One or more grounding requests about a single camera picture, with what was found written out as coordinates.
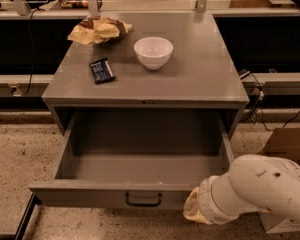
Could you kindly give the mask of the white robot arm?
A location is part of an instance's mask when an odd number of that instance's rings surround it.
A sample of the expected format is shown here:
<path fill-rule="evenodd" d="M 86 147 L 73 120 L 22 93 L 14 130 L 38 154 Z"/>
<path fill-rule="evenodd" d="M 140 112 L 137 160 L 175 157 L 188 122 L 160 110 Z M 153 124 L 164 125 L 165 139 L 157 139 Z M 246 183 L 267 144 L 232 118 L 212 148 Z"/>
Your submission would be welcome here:
<path fill-rule="evenodd" d="M 266 211 L 300 224 L 300 166 L 262 155 L 236 158 L 221 176 L 210 176 L 189 194 L 186 219 L 223 225 L 246 213 Z"/>

